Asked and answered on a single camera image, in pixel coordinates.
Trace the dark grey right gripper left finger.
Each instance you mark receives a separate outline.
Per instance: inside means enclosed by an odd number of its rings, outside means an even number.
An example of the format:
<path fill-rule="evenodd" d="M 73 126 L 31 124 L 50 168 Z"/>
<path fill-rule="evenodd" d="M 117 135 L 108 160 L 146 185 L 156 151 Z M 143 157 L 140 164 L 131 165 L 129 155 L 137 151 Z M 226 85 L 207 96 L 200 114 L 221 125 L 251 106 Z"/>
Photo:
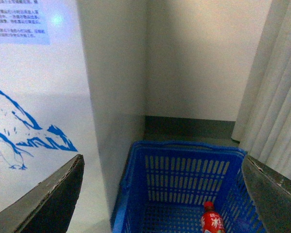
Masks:
<path fill-rule="evenodd" d="M 83 180 L 84 158 L 76 155 L 0 212 L 0 233 L 65 233 Z"/>

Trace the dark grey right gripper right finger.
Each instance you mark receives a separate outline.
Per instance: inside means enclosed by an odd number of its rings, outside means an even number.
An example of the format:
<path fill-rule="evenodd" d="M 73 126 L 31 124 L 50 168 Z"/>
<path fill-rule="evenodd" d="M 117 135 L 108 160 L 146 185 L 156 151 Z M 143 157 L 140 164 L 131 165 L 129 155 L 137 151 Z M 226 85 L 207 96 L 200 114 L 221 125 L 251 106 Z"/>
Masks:
<path fill-rule="evenodd" d="M 242 174 L 266 232 L 291 233 L 291 180 L 250 155 Z"/>

